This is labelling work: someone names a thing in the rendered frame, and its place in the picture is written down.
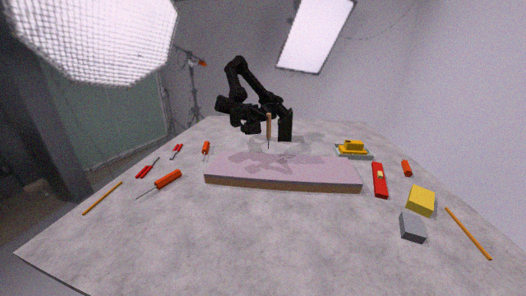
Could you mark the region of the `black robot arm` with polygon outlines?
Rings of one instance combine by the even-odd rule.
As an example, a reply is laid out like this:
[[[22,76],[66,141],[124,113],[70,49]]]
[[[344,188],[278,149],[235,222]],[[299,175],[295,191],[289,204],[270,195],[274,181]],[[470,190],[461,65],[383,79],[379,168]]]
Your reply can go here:
[[[261,105],[265,103],[276,103],[277,114],[280,116],[280,120],[286,117],[289,113],[283,105],[283,99],[273,92],[265,89],[264,86],[254,77],[254,74],[248,69],[245,58],[241,55],[237,55],[231,62],[227,63],[224,71],[227,74],[228,84],[230,92],[228,98],[223,95],[218,95],[215,102],[215,110],[221,113],[229,114],[231,108],[240,107],[247,98],[246,89],[241,87],[238,80],[238,75],[241,75],[245,81],[251,86],[251,88],[259,96],[258,102]],[[241,132],[245,132],[245,135],[260,134],[261,133],[261,120],[256,120],[252,124],[245,122],[241,127]]]

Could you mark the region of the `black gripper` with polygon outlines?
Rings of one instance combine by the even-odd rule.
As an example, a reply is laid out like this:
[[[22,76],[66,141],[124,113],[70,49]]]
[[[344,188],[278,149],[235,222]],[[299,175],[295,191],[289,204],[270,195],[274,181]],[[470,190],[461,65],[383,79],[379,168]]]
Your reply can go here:
[[[241,120],[246,120],[247,124],[252,124],[256,120],[266,121],[266,113],[271,113],[271,119],[277,117],[277,104],[265,103],[258,108],[258,104],[240,104],[240,107],[231,108],[229,111],[230,122],[233,127],[242,126]]]

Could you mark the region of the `pale pink panel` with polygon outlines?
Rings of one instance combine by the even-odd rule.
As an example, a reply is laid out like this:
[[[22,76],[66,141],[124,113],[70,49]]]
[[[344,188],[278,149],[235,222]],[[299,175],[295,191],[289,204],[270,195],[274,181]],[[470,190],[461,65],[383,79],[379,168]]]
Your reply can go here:
[[[360,194],[363,185],[348,157],[225,150],[204,177],[213,185],[289,192]]]

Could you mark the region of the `orange-handled awl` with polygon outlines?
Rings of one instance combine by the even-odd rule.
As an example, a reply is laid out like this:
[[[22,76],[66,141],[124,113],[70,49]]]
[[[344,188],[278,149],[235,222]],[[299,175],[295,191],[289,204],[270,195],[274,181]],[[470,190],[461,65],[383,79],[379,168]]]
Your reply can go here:
[[[155,187],[160,190],[163,187],[168,186],[168,184],[174,182],[176,179],[180,178],[181,176],[182,176],[182,173],[180,172],[180,169],[176,169],[172,173],[169,173],[166,176],[160,178],[158,181],[156,181],[155,182]],[[141,196],[144,196],[146,193],[148,193],[148,192],[152,191],[153,189],[155,189],[155,187],[152,187],[150,190],[142,193],[138,197],[135,197],[134,200],[136,200],[137,198],[140,198]]]
[[[402,155],[401,155],[402,156]],[[405,174],[405,177],[411,177],[411,175],[413,175],[412,173],[412,170],[410,169],[409,167],[409,163],[407,160],[404,160],[404,157],[402,156],[402,162],[401,162],[401,165],[403,167],[403,171],[404,171],[404,174]]]
[[[201,150],[201,153],[203,154],[202,161],[204,160],[205,155],[208,155],[209,148],[210,148],[210,143],[209,143],[209,141],[205,141],[205,142],[204,142],[204,145],[203,145],[203,147],[202,147],[202,150]]]
[[[271,138],[271,113],[266,113],[267,120],[266,120],[266,140],[268,141],[268,149],[269,149],[269,141]]]

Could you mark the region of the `orange thin rod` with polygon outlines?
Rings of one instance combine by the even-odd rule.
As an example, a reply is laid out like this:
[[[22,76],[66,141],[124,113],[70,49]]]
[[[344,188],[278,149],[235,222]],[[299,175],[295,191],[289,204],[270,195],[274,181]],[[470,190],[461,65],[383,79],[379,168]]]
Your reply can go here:
[[[113,190],[115,190],[119,185],[121,185],[122,182],[120,181],[116,186],[114,186],[110,191],[106,192],[105,195],[103,195],[100,199],[98,199],[93,205],[91,205],[88,209],[86,209],[82,215],[86,215],[90,210],[92,210],[96,205],[98,205],[106,196],[108,196]]]
[[[469,239],[471,239],[471,241],[473,242],[473,244],[475,244],[475,246],[479,249],[479,251],[483,254],[483,256],[486,257],[487,260],[491,261],[492,260],[492,257],[489,256],[489,254],[485,251],[485,249],[479,244],[479,242],[472,236],[472,234],[463,226],[463,224],[461,224],[461,222],[459,222],[459,220],[455,217],[455,215],[453,215],[453,213],[448,209],[448,207],[445,207],[445,210],[447,211],[447,213],[450,215],[450,217],[452,217],[452,219],[457,223],[457,225],[459,225],[459,227],[464,231],[465,234],[467,234],[467,236],[469,237]]]

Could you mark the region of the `white shallow tray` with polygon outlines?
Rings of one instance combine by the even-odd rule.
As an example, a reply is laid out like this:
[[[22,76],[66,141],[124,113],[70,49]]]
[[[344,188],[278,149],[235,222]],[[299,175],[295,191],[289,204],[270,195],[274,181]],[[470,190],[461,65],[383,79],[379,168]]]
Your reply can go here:
[[[366,148],[365,145],[363,145],[363,149],[367,152],[367,155],[355,155],[355,154],[342,155],[338,151],[339,145],[343,146],[344,144],[333,143],[332,145],[332,149],[334,153],[336,154],[336,156],[338,157],[348,157],[348,160],[373,160],[374,159],[374,155]]]

